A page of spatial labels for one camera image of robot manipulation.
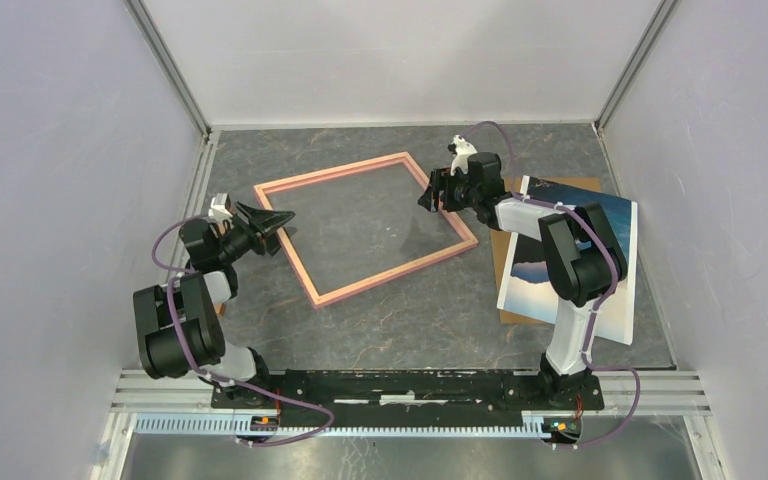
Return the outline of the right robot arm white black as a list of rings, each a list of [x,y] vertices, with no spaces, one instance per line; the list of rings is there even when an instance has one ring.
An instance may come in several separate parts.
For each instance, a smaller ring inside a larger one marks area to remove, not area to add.
[[[627,276],[627,259],[603,207],[569,206],[506,189],[501,160],[479,152],[459,154],[430,172],[418,203],[430,212],[472,210],[496,231],[539,241],[548,280],[559,298],[552,339],[537,374],[540,400],[562,408],[590,388],[591,344],[603,303]]]

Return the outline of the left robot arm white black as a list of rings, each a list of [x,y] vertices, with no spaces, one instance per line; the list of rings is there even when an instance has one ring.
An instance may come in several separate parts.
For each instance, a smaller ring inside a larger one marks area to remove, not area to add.
[[[295,217],[213,198],[208,213],[167,228],[188,256],[182,266],[161,263],[172,273],[163,285],[138,290],[133,309],[140,364],[152,379],[195,374],[220,398],[262,407],[274,394],[274,381],[263,357],[251,347],[226,340],[218,310],[239,292],[235,262],[252,253],[275,255],[280,230]]]

